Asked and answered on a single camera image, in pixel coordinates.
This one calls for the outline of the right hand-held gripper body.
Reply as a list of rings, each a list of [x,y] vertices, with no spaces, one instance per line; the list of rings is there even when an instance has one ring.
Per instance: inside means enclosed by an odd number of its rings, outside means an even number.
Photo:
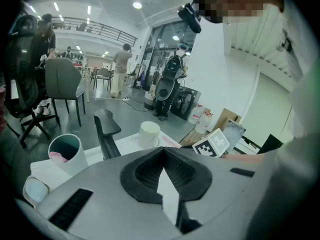
[[[220,128],[192,145],[195,153],[203,156],[220,158],[230,146]]]

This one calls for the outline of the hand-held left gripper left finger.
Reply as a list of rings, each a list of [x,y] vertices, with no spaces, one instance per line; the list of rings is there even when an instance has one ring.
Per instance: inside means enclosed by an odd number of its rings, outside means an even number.
[[[146,154],[123,167],[121,186],[140,203],[161,205],[163,197],[158,193],[158,185],[165,160],[163,147],[147,150]]]

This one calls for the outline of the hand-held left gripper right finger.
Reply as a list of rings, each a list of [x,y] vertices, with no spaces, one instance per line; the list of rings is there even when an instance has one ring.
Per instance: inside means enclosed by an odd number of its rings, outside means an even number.
[[[213,181],[210,169],[181,149],[165,147],[164,170],[182,202],[200,200]]]

